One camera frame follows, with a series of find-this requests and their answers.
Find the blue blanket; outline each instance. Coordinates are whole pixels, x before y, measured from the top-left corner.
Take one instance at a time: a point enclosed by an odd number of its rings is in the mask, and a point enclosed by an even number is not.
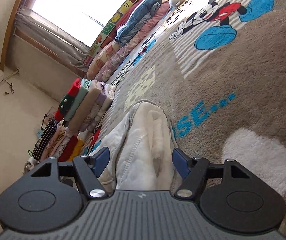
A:
[[[147,13],[150,13],[153,17],[161,4],[161,0],[143,0],[131,13],[127,23],[119,27],[115,40],[122,40]]]

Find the floor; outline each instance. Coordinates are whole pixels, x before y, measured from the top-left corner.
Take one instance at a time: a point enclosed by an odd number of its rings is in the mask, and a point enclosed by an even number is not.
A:
[[[40,125],[44,114],[58,103],[43,92],[11,77],[14,94],[6,82],[0,84],[0,193],[22,175],[27,150],[33,150],[37,137],[34,128]]]

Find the stack of folded clothes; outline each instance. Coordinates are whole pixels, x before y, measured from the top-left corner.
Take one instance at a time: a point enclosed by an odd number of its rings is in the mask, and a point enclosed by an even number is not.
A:
[[[35,144],[34,159],[29,163],[36,165],[51,156],[58,161],[71,161],[78,156],[84,145],[78,133],[94,131],[111,106],[114,91],[115,87],[104,82],[77,78]],[[27,164],[27,171],[34,165]]]

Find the rug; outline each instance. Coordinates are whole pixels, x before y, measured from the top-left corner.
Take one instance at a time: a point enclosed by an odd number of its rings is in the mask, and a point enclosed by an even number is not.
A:
[[[286,0],[186,0],[116,75],[98,140],[147,99],[187,155],[236,159],[286,201]]]

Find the pillow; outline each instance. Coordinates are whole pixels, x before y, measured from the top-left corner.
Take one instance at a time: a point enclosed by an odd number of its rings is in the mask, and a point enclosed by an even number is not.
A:
[[[107,62],[107,60],[110,59],[119,49],[120,45],[117,41],[111,41],[101,49],[89,65],[89,69],[87,70],[87,79],[94,79],[100,69],[104,66],[105,62]]]
[[[161,5],[160,0],[143,0],[140,2],[140,4],[131,13],[126,24],[119,27],[117,30],[117,39],[119,40],[121,38],[119,35],[120,30],[122,30],[122,35],[126,35],[148,12],[150,12],[153,17],[158,8],[155,8],[156,3],[159,3],[158,7]]]

